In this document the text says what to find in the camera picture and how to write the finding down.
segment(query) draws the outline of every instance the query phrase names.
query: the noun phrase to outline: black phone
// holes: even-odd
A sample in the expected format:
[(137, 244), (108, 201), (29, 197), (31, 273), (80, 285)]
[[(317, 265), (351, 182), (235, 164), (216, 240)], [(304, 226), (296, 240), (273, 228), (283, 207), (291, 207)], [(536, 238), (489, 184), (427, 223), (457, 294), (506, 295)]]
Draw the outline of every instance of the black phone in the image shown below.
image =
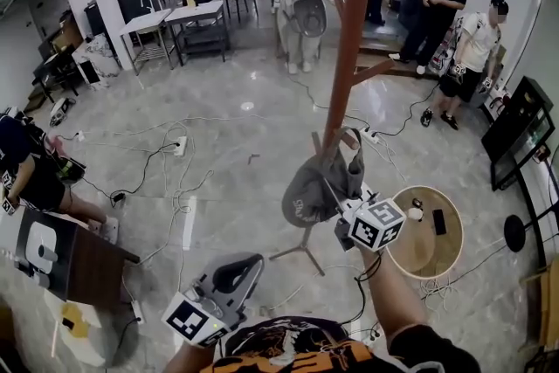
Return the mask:
[(440, 209), (433, 210), (433, 223), (437, 235), (446, 235), (445, 216)]

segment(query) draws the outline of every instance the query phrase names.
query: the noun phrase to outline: electrical outlet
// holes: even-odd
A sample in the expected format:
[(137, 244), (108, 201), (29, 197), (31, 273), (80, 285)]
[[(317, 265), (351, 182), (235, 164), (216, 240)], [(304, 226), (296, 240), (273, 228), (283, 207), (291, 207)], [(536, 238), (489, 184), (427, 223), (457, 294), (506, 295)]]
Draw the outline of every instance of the electrical outlet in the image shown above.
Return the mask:
[(374, 145), (377, 145), (378, 137), (376, 135), (373, 135), (375, 132), (376, 131), (374, 131), (373, 129), (367, 126), (359, 130), (359, 133), (361, 134), (361, 137), (363, 139), (367, 140), (369, 143), (373, 143)]
[(186, 137), (179, 137), (176, 139), (178, 146), (175, 148), (175, 155), (177, 157), (184, 157), (184, 153), (186, 152)]
[(146, 321), (143, 319), (143, 313), (141, 312), (140, 302), (138, 300), (134, 300), (132, 303), (132, 310), (134, 311), (134, 315), (138, 319), (138, 325), (143, 325)]

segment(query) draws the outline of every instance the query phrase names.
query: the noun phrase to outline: black shorts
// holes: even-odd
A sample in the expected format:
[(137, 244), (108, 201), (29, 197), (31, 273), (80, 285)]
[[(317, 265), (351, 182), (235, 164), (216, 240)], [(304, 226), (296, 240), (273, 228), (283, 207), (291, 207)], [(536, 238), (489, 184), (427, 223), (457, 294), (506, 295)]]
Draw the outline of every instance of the black shorts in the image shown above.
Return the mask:
[(466, 73), (462, 75), (462, 84), (457, 83), (451, 76), (443, 75), (440, 79), (440, 90), (447, 97), (454, 98), (458, 95), (462, 101), (469, 103), (480, 81), (480, 72), (466, 69)]
[(58, 211), (65, 191), (66, 187), (56, 174), (39, 162), (19, 196), (41, 211)]

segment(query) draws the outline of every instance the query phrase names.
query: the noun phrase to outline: wooden coat rack pole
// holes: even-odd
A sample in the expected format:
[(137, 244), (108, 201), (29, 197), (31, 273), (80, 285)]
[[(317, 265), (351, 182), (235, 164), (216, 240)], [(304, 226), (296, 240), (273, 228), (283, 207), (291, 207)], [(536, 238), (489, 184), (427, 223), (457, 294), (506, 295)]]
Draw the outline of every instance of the wooden coat rack pole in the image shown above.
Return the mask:
[(386, 73), (394, 63), (388, 59), (355, 75), (355, 63), (362, 39), (362, 30), (367, 10), (367, 0), (335, 0), (336, 8), (342, 11), (342, 32), (335, 68), (332, 96), (328, 120), (324, 131), (322, 147), (327, 148), (334, 138), (336, 129), (342, 126), (348, 107), (349, 93), (355, 84), (370, 79), (380, 73)]

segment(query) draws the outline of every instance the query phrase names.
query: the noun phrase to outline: man in white t-shirt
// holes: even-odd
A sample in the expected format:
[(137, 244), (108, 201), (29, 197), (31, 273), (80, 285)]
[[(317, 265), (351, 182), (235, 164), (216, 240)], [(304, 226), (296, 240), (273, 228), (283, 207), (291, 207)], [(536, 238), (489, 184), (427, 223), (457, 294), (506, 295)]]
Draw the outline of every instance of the man in white t-shirt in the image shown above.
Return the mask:
[(297, 62), (302, 55), (303, 72), (308, 73), (313, 69), (314, 57), (318, 53), (321, 38), (309, 38), (297, 32), (290, 23), (292, 16), (293, 0), (280, 0), (277, 21), (281, 44), (288, 55), (287, 69), (290, 74), (297, 74)]
[(426, 128), (430, 125), (433, 111), (444, 107), (440, 118), (448, 123), (452, 129), (458, 130), (458, 123), (454, 114), (462, 101), (469, 102), (481, 81), (481, 75), (486, 66), (487, 77), (493, 83), (494, 69), (497, 62), (497, 51), (500, 46), (500, 27), (507, 20), (508, 4), (505, 0), (491, 0), (489, 12), (473, 13), (464, 18), (462, 33), (454, 55), (454, 61), (449, 69), (452, 73), (466, 71), (461, 76), (444, 75), (440, 79), (440, 86), (435, 93), (432, 104), (425, 109), (421, 116), (421, 124)]

